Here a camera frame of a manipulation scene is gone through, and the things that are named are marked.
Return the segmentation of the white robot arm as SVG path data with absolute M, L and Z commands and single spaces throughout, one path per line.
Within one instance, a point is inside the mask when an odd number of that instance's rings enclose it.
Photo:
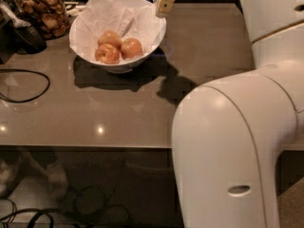
M 240 0 L 252 71 L 193 89 L 172 125 L 185 228 L 280 228 L 276 162 L 304 128 L 304 0 Z

